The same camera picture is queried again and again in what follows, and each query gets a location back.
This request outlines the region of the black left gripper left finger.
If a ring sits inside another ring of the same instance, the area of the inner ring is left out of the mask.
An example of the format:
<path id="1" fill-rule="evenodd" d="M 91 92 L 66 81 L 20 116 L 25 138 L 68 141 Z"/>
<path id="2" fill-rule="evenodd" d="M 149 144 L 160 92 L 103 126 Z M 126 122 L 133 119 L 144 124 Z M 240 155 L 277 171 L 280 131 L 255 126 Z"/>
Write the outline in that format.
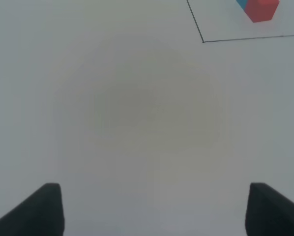
<path id="1" fill-rule="evenodd" d="M 65 218 L 61 187 L 46 183 L 0 218 L 0 236 L 62 236 Z"/>

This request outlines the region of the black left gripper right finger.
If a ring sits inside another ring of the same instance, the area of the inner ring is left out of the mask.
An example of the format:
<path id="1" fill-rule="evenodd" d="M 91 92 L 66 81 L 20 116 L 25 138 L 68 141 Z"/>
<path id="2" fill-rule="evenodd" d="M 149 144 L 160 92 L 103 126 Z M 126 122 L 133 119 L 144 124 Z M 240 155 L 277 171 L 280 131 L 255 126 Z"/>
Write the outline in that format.
<path id="1" fill-rule="evenodd" d="M 294 236 L 294 202 L 266 183 L 251 183 L 245 229 L 248 236 Z"/>

